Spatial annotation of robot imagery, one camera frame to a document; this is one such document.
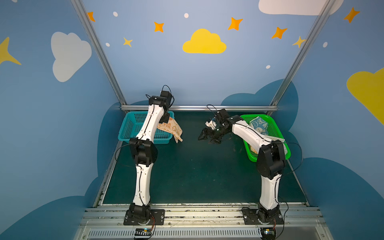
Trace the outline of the orange bunny pattern towel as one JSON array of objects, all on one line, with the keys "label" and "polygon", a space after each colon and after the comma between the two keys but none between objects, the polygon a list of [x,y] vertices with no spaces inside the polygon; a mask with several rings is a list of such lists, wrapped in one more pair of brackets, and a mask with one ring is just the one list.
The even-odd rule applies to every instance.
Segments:
[{"label": "orange bunny pattern towel", "polygon": [[183,139],[181,138],[183,130],[172,117],[169,117],[168,123],[158,124],[157,129],[172,134],[176,143],[183,142]]}]

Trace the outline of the teal plastic basket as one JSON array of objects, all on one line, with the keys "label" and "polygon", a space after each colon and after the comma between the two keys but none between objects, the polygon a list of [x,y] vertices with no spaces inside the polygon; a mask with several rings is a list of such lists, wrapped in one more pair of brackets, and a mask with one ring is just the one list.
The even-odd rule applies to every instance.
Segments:
[{"label": "teal plastic basket", "polygon": [[[121,125],[118,139],[119,141],[128,143],[131,138],[135,138],[141,130],[148,112],[132,111],[128,112]],[[166,145],[173,138],[173,135],[157,129],[154,137],[155,145]]]}]

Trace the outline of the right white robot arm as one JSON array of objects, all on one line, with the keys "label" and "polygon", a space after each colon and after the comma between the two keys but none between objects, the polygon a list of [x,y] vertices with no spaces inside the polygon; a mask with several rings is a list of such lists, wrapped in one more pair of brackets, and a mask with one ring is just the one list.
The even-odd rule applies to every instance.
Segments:
[{"label": "right white robot arm", "polygon": [[214,144],[220,144],[224,135],[233,133],[257,151],[257,170],[262,179],[258,215],[260,221],[266,223],[281,213],[278,196],[280,180],[286,165],[284,144],[257,132],[242,117],[238,115],[231,117],[225,109],[216,111],[214,115],[214,118],[206,121],[206,127],[198,140],[209,139]]}]

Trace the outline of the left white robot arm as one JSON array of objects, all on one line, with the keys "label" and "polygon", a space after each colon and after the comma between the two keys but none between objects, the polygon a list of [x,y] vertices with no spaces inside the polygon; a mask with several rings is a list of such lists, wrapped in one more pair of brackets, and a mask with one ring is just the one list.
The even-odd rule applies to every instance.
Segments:
[{"label": "left white robot arm", "polygon": [[143,222],[149,221],[150,210],[150,182],[151,172],[158,157],[158,150],[154,144],[155,133],[160,123],[166,123],[170,114],[173,95],[170,91],[161,91],[159,96],[149,98],[149,109],[143,126],[136,137],[129,140],[130,150],[135,162],[137,173],[136,189],[129,214],[132,218]]}]

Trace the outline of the teal pattern towel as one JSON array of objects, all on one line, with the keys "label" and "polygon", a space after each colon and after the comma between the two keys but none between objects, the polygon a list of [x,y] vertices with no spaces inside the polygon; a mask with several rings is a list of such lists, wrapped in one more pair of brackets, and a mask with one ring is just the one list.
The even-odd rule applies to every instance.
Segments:
[{"label": "teal pattern towel", "polygon": [[268,126],[269,124],[261,117],[256,117],[249,122],[249,125],[262,135],[269,135]]}]

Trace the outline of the right small circuit board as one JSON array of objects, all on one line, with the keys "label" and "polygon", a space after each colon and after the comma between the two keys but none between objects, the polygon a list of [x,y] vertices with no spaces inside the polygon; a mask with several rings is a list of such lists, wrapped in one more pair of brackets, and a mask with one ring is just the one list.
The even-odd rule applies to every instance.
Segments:
[{"label": "right small circuit board", "polygon": [[276,230],[270,228],[261,228],[261,240],[275,240]]}]

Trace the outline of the small circuit board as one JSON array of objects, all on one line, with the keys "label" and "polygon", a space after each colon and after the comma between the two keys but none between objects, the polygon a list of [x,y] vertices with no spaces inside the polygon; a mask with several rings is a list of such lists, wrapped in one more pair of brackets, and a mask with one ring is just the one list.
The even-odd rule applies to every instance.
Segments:
[{"label": "small circuit board", "polygon": [[270,228],[261,228],[261,240],[275,240],[276,230]]},{"label": "small circuit board", "polygon": [[153,233],[149,229],[135,229],[133,239],[134,240],[148,240],[152,237]]}]

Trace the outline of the left small circuit board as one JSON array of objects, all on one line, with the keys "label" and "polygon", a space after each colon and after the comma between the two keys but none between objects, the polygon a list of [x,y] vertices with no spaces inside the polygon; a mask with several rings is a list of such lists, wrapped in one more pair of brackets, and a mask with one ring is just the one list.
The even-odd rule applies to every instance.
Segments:
[{"label": "left small circuit board", "polygon": [[134,240],[148,240],[152,237],[153,233],[149,229],[135,229],[133,239]]}]

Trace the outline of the horizontal aluminium frame rail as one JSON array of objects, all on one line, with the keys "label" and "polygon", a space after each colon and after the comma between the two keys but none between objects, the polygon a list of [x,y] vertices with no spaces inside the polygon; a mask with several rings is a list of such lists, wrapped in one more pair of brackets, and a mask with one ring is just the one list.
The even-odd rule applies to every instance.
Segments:
[{"label": "horizontal aluminium frame rail", "polygon": [[[123,111],[144,111],[149,107],[145,105],[122,105],[121,110]],[[216,109],[226,109],[231,112],[275,112],[278,110],[277,106],[215,106]],[[171,111],[186,111],[186,112],[196,112],[196,111],[205,111],[209,112],[214,110],[214,107],[207,107],[203,105],[197,106],[172,106],[170,107]]]}]

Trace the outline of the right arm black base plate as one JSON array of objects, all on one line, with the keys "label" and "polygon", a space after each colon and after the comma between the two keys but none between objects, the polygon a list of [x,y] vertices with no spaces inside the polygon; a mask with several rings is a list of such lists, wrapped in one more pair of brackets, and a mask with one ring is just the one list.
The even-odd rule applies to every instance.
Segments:
[{"label": "right arm black base plate", "polygon": [[244,207],[241,212],[245,225],[282,225],[284,223],[283,215],[278,207],[272,210]]}]

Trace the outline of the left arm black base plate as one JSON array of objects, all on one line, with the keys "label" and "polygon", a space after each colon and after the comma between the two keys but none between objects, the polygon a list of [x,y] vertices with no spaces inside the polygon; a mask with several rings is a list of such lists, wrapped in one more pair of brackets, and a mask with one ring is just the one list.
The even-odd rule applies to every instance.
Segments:
[{"label": "left arm black base plate", "polygon": [[165,210],[149,210],[145,209],[145,211],[141,210],[127,210],[123,224],[125,226],[138,226],[144,225],[149,226],[152,224],[163,225],[165,220]]}]

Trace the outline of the right aluminium frame post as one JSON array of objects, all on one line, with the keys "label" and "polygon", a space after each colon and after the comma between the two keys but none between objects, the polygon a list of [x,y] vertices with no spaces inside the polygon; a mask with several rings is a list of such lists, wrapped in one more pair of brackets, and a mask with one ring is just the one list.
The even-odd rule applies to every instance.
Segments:
[{"label": "right aluminium frame post", "polygon": [[279,86],[276,94],[274,95],[269,107],[268,111],[266,111],[266,114],[268,116],[271,116],[273,112],[276,112],[278,110],[278,104],[281,101],[282,97],[284,96],[285,92],[287,91],[289,85],[291,84],[294,76],[298,72],[300,66],[304,62],[305,57],[307,56],[308,52],[310,51],[312,45],[316,41],[319,33],[323,29],[324,25],[326,24],[328,18],[331,15],[331,11],[333,6],[335,5],[335,0],[327,0],[325,1],[325,4],[323,5],[320,13],[318,14],[313,26],[311,27],[306,40],[303,42],[302,46],[300,47],[300,50],[295,57],[295,60],[293,61],[287,75],[283,79],[281,85]]}]

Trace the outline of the aluminium frame post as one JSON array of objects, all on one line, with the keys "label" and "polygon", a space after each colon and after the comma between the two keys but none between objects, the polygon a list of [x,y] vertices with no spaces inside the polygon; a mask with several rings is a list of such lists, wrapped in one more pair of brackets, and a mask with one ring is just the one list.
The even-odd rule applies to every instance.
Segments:
[{"label": "aluminium frame post", "polygon": [[274,95],[269,107],[268,111],[266,111],[266,114],[268,116],[271,116],[273,112],[276,112],[278,110],[278,104],[281,101],[282,97],[284,96],[285,92],[287,91],[289,85],[291,84],[294,76],[298,72],[300,66],[304,62],[305,57],[307,56],[308,52],[310,51],[312,45],[316,41],[319,33],[323,29],[324,25],[326,24],[328,18],[331,15],[331,11],[333,6],[335,5],[335,0],[327,0],[325,1],[325,4],[323,5],[320,13],[318,14],[313,26],[311,27],[306,40],[303,42],[302,46],[300,47],[300,50],[295,57],[295,60],[293,61],[287,75],[283,79],[281,85],[279,86],[276,94]]},{"label": "aluminium frame post", "polygon": [[117,78],[112,70],[112,67],[107,59],[107,56],[103,50],[103,46],[96,34],[96,31],[93,27],[92,21],[89,18],[88,12],[84,6],[83,1],[80,0],[71,0],[71,3],[91,41],[91,44],[101,62],[101,65],[107,75],[107,78],[120,102],[121,105],[126,105],[126,99],[123,95],[121,87],[117,81]]}]

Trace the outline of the left aluminium frame post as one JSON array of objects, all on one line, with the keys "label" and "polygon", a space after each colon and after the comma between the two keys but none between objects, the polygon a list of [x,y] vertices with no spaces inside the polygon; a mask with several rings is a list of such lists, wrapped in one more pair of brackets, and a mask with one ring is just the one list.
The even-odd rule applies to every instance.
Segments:
[{"label": "left aluminium frame post", "polygon": [[71,0],[71,3],[91,41],[91,44],[101,62],[101,65],[107,75],[107,78],[120,102],[121,105],[126,105],[126,99],[123,95],[121,87],[117,81],[117,78],[112,70],[112,67],[107,59],[107,56],[103,50],[103,46],[96,34],[96,31],[93,27],[92,21],[89,18],[88,12],[84,6],[83,1],[80,0]]}]

